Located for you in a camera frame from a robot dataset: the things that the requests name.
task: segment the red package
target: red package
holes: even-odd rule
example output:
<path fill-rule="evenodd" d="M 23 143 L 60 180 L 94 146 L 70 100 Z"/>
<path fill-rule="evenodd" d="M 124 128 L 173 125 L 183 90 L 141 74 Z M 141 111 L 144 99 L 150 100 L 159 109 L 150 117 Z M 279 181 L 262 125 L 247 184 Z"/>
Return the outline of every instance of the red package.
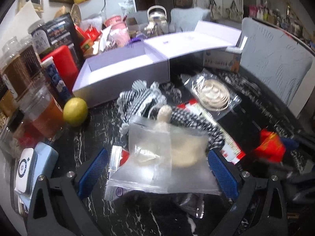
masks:
<path fill-rule="evenodd" d="M 266 129 L 260 132 L 260 146 L 254 150 L 256 156 L 271 162 L 281 162 L 285 153 L 285 146 L 275 132 Z"/>
<path fill-rule="evenodd" d="M 87 34 L 87 36 L 93 41 L 95 42 L 96 39 L 100 36 L 100 32 L 97 31 L 97 29 L 93 26 L 90 26 L 88 30 L 85 31 L 85 33 Z"/>
<path fill-rule="evenodd" d="M 89 36 L 77 25 L 75 25 L 77 34 L 80 40 L 80 47 L 83 53 L 85 53 L 89 48 L 94 45 L 94 42 L 89 38 Z"/>

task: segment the black marble countertop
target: black marble countertop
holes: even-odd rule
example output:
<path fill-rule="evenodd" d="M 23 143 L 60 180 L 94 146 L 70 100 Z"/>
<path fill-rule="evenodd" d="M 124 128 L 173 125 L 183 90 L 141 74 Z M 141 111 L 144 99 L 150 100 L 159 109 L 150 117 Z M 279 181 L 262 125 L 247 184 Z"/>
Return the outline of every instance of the black marble countertop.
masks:
<path fill-rule="evenodd" d="M 299 128 L 297 120 L 268 90 L 262 90 L 246 80 L 245 76 L 230 72 L 215 72 L 235 90 L 242 102 L 226 114 L 218 123 L 231 135 L 244 152 L 259 145 L 262 128 L 291 136 Z M 178 105 L 192 98 L 180 80 L 160 86 L 170 105 Z M 119 133 L 121 125 L 115 101 L 107 102 L 90 110 L 89 123 L 77 130 L 66 130 L 53 147 L 59 159 L 53 177 L 64 176 L 90 159 L 101 148 L 111 151 L 114 144 L 127 147 L 127 138 Z M 291 154 L 288 163 L 301 170 L 303 156 Z M 158 235 L 191 236 L 210 235 L 225 215 L 228 205 L 220 196 L 206 195 L 205 214 L 202 219 L 189 216 L 179 209 L 169 195 L 142 194 L 110 203 L 104 200 L 107 172 L 99 178 L 92 194 L 84 200 L 92 218 L 104 235 Z"/>

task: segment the packaged lid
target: packaged lid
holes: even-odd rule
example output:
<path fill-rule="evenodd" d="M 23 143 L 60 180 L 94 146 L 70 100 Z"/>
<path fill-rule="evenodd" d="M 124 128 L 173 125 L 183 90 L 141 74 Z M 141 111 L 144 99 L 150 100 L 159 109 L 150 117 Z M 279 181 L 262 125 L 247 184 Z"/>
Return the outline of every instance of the packaged lid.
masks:
<path fill-rule="evenodd" d="M 49 65 L 54 64 L 54 58 L 50 56 L 49 58 L 45 59 L 42 63 L 41 66 L 43 68 L 47 68 Z"/>
<path fill-rule="evenodd" d="M 21 124 L 21 122 L 23 121 L 24 118 L 24 114 L 17 109 L 12 117 L 10 118 L 7 127 L 9 128 L 9 130 L 11 130 L 12 132 L 15 132 L 17 130 L 17 128 L 19 127 L 19 125 Z"/>
<path fill-rule="evenodd" d="M 40 26 L 43 26 L 45 24 L 45 21 L 43 19 L 40 19 L 38 21 L 36 21 L 34 24 L 32 24 L 29 28 L 28 28 L 28 33 L 31 34 L 32 32 L 34 32 L 37 28 L 39 28 Z"/>

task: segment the blue packaging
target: blue packaging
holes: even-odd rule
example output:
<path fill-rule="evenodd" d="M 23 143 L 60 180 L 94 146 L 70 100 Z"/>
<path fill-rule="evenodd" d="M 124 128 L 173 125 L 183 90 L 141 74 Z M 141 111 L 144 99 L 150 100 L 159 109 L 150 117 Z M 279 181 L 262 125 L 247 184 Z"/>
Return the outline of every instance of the blue packaging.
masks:
<path fill-rule="evenodd" d="M 65 103 L 72 98 L 72 95 L 68 88 L 66 87 L 64 81 L 60 77 L 58 70 L 54 64 L 53 57 L 47 58 L 45 61 L 42 62 L 42 67 L 45 69 L 46 74 L 51 79 L 51 82 L 58 93 L 60 99 L 62 99 Z"/>

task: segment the pink container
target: pink container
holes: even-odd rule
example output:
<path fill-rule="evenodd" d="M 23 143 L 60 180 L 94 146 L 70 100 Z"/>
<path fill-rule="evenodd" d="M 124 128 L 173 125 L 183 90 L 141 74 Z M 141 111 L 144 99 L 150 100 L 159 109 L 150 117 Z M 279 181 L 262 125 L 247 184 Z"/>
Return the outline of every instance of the pink container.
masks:
<path fill-rule="evenodd" d="M 112 16 L 108 20 L 105 21 L 104 25 L 109 27 L 110 25 L 114 25 L 118 22 L 122 22 L 122 18 L 119 15 Z"/>
<path fill-rule="evenodd" d="M 124 22 L 112 25 L 110 35 L 116 40 L 119 47 L 124 47 L 130 41 L 129 31 Z"/>
<path fill-rule="evenodd" d="M 257 17 L 257 7 L 256 6 L 253 6 L 253 5 L 251 5 L 251 6 L 249 6 L 249 16 L 250 17 L 253 17 L 253 18 L 255 18 L 255 17 Z"/>

